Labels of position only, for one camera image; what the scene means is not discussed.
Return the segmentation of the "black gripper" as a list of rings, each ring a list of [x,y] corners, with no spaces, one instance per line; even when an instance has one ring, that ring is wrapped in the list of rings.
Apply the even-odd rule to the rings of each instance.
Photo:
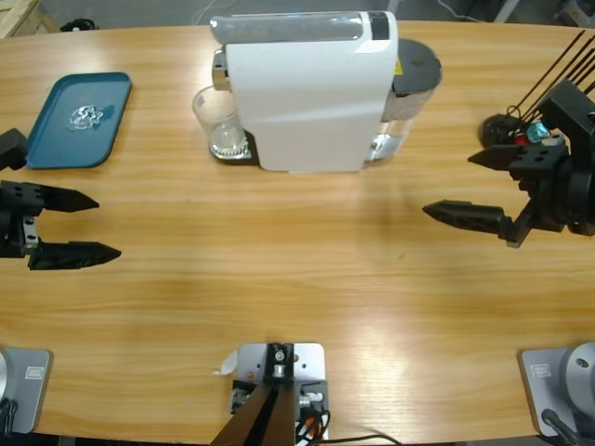
[[[532,229],[563,229],[567,222],[568,183],[572,162],[566,145],[496,144],[468,161],[496,171],[509,171],[529,202],[512,219],[501,207],[441,200],[425,205],[425,214],[448,226],[494,234],[518,248]]]
[[[122,252],[98,242],[45,243],[35,218],[43,210],[73,213],[99,208],[78,190],[26,182],[1,182],[1,257],[29,256],[30,270],[83,269],[106,264]]]

